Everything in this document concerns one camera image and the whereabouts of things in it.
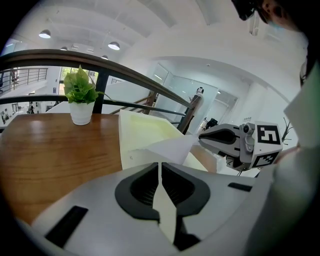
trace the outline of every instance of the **black slot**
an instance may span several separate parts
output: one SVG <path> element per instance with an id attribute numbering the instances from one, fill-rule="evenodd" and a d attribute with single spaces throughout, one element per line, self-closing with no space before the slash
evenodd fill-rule
<path id="1" fill-rule="evenodd" d="M 86 215 L 87 211 L 87 208 L 73 206 L 49 231 L 45 238 L 56 246 L 63 248 L 83 217 Z"/>
<path id="2" fill-rule="evenodd" d="M 239 184 L 239 183 L 235 183 L 235 182 L 231 182 L 228 185 L 228 187 L 236 189 L 236 190 L 246 191 L 246 192 L 250 192 L 252 189 L 252 186 L 243 185 L 243 184 Z"/>
<path id="3" fill-rule="evenodd" d="M 195 191 L 195 185 L 179 174 L 162 165 L 162 185 L 174 206 L 188 199 Z"/>
<path id="4" fill-rule="evenodd" d="M 133 181 L 130 192 L 139 202 L 152 208 L 158 183 L 158 166 L 156 166 L 154 171 L 149 171 Z"/>

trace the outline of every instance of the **wooden table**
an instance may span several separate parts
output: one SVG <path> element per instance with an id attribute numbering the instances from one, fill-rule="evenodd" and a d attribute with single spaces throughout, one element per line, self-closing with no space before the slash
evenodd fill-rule
<path id="1" fill-rule="evenodd" d="M 30 224 L 79 185 L 121 171 L 118 117 L 93 114 L 77 126 L 68 113 L 17 116 L 0 138 L 0 185 L 13 214 Z M 203 149 L 191 152 L 215 171 Z"/>

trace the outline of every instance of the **distant person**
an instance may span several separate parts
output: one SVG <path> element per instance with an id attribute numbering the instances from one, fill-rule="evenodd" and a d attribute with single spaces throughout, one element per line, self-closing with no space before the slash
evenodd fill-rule
<path id="1" fill-rule="evenodd" d="M 196 90 L 196 94 L 193 97 L 189 97 L 190 104 L 194 107 L 194 110 L 193 110 L 193 114 L 192 114 L 192 117 L 191 117 L 189 123 L 187 124 L 187 126 L 185 127 L 185 129 L 182 132 L 184 135 L 187 133 L 192 119 L 195 117 L 195 115 L 198 113 L 199 109 L 201 108 L 201 106 L 204 103 L 204 99 L 203 99 L 204 91 L 205 90 L 202 87 L 199 87 Z"/>

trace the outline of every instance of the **green leaves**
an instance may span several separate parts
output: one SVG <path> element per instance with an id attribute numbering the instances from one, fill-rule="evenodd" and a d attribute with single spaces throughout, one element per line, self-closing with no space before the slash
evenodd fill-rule
<path id="1" fill-rule="evenodd" d="M 89 76 L 79 66 L 77 73 L 68 73 L 64 78 L 64 94 L 68 102 L 72 103 L 92 103 L 96 101 L 99 94 L 96 92 L 96 85 L 90 77 L 92 84 L 89 83 Z"/>

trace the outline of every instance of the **ceiling light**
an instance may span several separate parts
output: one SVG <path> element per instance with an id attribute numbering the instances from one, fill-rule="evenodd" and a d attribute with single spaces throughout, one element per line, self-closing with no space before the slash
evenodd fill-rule
<path id="1" fill-rule="evenodd" d="M 113 50 L 120 50 L 120 45 L 117 42 L 111 42 L 108 44 L 108 46 Z"/>
<path id="2" fill-rule="evenodd" d="M 51 37 L 51 33 L 48 29 L 45 29 L 41 31 L 41 33 L 39 34 L 39 37 L 48 39 Z"/>
<path id="3" fill-rule="evenodd" d="M 155 77 L 159 78 L 160 80 L 162 80 L 162 78 L 156 74 L 154 74 Z"/>

